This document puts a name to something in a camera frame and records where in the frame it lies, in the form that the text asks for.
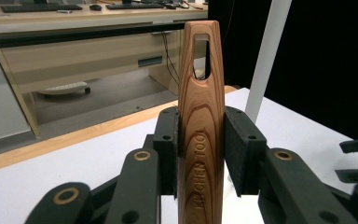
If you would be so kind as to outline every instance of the white tabletop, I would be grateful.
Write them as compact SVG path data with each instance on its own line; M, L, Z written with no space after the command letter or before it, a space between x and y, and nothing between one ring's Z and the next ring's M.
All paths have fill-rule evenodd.
M249 91L226 95L226 105L244 110ZM92 189L119 175L125 156L142 147L153 133L156 119L108 133L0 169L0 224L23 223L34 206L60 184L76 181ZM340 182L335 169L358 169L358 153L342 153L339 143L350 138L264 99L256 126L269 147L283 147L299 154L326 184L351 193L353 184ZM237 198L225 173L223 223L263 223L256 196ZM162 197L162 224L177 223L173 197Z

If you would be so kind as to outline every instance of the wooden handle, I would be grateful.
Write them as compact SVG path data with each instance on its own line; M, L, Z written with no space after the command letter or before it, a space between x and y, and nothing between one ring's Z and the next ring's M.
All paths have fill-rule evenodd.
M209 41L211 74L194 77L194 44ZM179 224L220 224L224 176L224 81L217 21L185 25L179 85L180 142L178 150Z

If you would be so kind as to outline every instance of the floor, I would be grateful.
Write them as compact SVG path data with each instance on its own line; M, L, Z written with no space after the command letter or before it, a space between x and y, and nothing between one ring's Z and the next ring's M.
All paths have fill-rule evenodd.
M41 136L28 132L0 139L0 153L177 100L148 70L94 79L88 84L90 94L80 91L46 98L35 92Z

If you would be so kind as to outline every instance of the wooden table edge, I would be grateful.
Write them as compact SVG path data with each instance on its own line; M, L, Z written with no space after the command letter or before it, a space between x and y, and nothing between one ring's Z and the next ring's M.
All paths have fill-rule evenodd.
M225 86L225 93L235 91L231 86ZM67 133L61 136L50 138L48 140L37 142L26 147L19 147L0 154L0 169L17 162L30 160L32 158L47 154L49 152L59 150L64 147L89 140L94 137L101 136L106 133L111 133L131 125L154 119L159 112L170 106L177 105L177 101L169 102L164 105L158 105L143 111L139 111L127 116L112 119L104 123L90 126L72 133Z

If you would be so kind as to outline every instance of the white pole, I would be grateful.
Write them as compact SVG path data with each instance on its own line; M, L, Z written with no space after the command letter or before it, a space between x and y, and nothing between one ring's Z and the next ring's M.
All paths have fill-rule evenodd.
M291 4L292 0L272 0L271 2L245 108L245 113L253 123L257 120Z

